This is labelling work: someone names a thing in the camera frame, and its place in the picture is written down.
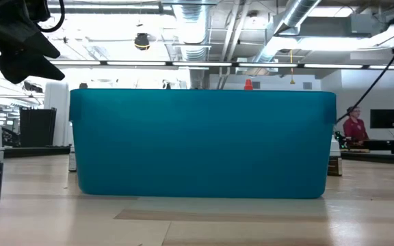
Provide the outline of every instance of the person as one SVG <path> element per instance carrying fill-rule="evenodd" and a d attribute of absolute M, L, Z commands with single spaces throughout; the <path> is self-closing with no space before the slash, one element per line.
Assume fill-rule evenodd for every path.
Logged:
<path fill-rule="evenodd" d="M 368 140 L 369 136 L 366 133 L 364 121 L 360 119 L 361 110 L 359 107 L 349 107 L 347 109 L 349 119 L 343 124 L 343 130 L 346 137 L 351 137 L 352 140 L 364 141 Z"/>

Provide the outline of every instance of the table surface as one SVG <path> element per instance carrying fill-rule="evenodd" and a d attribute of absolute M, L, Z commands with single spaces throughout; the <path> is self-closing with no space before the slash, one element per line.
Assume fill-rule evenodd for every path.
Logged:
<path fill-rule="evenodd" d="M 343 161 L 318 200 L 99 197 L 76 181 L 68 156 L 6 160 L 0 246 L 394 245 L 390 164 Z"/>

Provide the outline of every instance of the blue plastic bin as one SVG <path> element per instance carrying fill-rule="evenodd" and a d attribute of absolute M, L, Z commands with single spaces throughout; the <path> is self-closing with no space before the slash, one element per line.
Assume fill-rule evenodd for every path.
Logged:
<path fill-rule="evenodd" d="M 329 92 L 73 90 L 80 189 L 97 195 L 316 198 Z"/>

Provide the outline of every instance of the computer monitor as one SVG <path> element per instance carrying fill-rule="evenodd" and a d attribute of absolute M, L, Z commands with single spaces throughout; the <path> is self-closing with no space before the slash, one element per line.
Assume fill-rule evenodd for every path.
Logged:
<path fill-rule="evenodd" d="M 394 128 L 394 109 L 371 109 L 370 128 Z"/>

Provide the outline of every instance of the red shirt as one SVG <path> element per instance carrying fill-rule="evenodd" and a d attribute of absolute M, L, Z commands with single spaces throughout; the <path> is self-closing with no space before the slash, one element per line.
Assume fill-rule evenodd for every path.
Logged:
<path fill-rule="evenodd" d="M 363 120 L 357 119 L 357 122 L 354 122 L 351 118 L 345 121 L 343 124 L 343 129 L 345 131 L 346 137 L 351 137 L 352 139 L 356 139 L 359 141 L 369 139 L 367 136 L 366 128 L 364 127 Z"/>

